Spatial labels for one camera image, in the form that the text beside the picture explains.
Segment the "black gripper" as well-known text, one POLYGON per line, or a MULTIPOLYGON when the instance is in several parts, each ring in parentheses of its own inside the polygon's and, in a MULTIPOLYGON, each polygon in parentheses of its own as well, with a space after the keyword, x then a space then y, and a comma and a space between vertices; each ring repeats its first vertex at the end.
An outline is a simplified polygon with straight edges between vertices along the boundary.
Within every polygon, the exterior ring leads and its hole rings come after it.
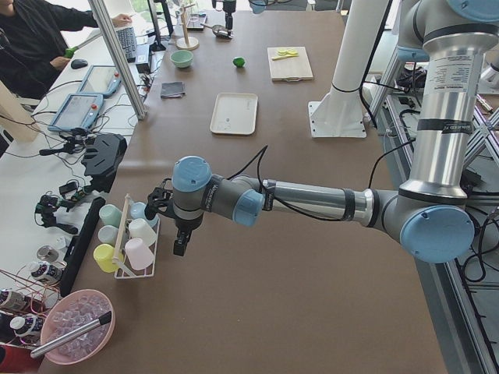
POLYGON ((223 0, 222 10, 225 13, 225 29, 232 30, 233 17, 232 14, 236 11, 236 0, 223 0))
POLYGON ((192 232, 202 224, 202 216, 193 219, 175 217, 175 226, 177 227, 176 240, 174 241, 173 253, 176 256, 183 256, 186 253, 192 232))

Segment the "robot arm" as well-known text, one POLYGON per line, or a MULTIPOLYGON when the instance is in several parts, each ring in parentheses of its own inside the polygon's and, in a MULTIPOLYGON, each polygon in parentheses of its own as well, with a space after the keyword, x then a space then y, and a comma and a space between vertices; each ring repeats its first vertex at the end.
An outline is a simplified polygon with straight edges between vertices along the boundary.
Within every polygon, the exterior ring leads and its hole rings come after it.
POLYGON ((398 50, 423 51, 428 70, 409 179, 397 190, 331 189, 270 179, 215 175, 201 157, 176 162, 174 252, 186 251, 206 212, 250 226, 284 206, 321 221, 357 221, 387 233, 410 255, 446 263, 468 250, 475 228, 460 186, 472 134, 481 66, 498 41, 495 1, 405 1, 398 50))
MULTIPOLYGON (((263 12, 268 6, 273 5, 276 1, 253 0, 249 1, 250 8, 254 14, 263 12)), ((221 1, 222 11, 225 14, 225 29, 232 31, 233 29, 233 16, 236 11, 236 0, 221 1)))

